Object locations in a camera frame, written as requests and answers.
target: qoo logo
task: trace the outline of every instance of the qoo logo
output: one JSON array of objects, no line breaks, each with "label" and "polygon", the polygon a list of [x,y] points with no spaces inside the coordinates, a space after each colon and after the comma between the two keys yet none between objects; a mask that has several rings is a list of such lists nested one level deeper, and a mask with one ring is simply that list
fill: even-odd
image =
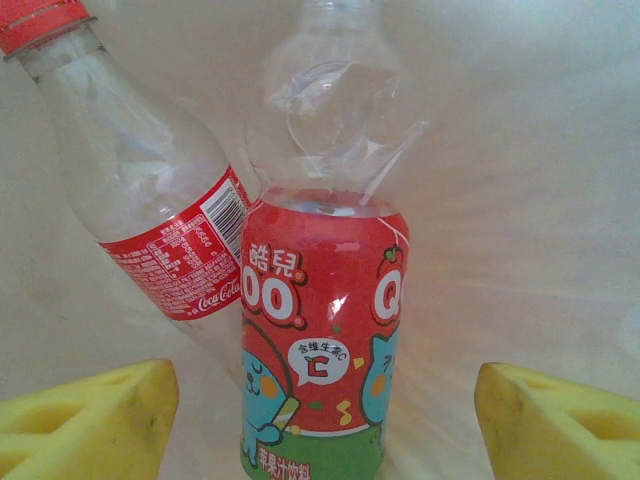
[{"label": "qoo logo", "polygon": [[398,321],[402,304],[402,286],[403,276],[400,270],[391,270],[378,281],[372,313],[379,325],[387,326]]},{"label": "qoo logo", "polygon": [[242,269],[242,300],[252,313],[262,312],[274,325],[304,330],[300,297],[291,282],[274,275],[258,276],[250,265]]}]

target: bottle neck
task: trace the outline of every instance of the bottle neck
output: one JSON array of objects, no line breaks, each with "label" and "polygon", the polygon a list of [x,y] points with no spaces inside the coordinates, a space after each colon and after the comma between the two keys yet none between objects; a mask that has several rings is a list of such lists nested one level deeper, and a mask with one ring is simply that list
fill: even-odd
[{"label": "bottle neck", "polygon": [[31,78],[38,83],[40,78],[98,50],[105,50],[96,37],[89,22],[75,25],[68,31],[35,46],[24,48],[15,57]]},{"label": "bottle neck", "polygon": [[381,24],[381,0],[306,0],[300,26],[303,30],[372,34]]}]

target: bottle label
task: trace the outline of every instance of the bottle label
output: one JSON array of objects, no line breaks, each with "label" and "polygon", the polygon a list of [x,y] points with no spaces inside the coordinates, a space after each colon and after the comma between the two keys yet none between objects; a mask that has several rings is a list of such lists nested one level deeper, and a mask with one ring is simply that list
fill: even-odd
[{"label": "bottle label", "polygon": [[408,228],[259,201],[242,243],[242,463],[252,479],[373,479]]},{"label": "bottle label", "polygon": [[100,243],[171,320],[197,320],[240,297],[240,242],[249,198],[231,167],[162,225]]}]

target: coca-cola logo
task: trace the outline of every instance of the coca-cola logo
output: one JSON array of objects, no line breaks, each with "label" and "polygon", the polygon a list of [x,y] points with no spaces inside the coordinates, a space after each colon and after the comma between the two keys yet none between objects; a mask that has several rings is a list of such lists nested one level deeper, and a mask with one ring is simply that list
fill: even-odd
[{"label": "coca-cola logo", "polygon": [[238,293],[240,293],[240,282],[237,278],[234,278],[230,282],[225,283],[217,292],[208,297],[201,298],[198,302],[198,308],[201,312],[206,312],[233,298]]}]

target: speech bubble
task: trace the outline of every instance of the speech bubble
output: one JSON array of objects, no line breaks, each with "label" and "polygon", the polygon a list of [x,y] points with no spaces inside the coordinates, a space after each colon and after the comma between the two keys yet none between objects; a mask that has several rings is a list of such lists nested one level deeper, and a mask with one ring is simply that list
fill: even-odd
[{"label": "speech bubble", "polygon": [[344,343],[331,338],[306,338],[289,348],[289,365],[298,374],[298,386],[331,385],[347,373],[351,355]]}]

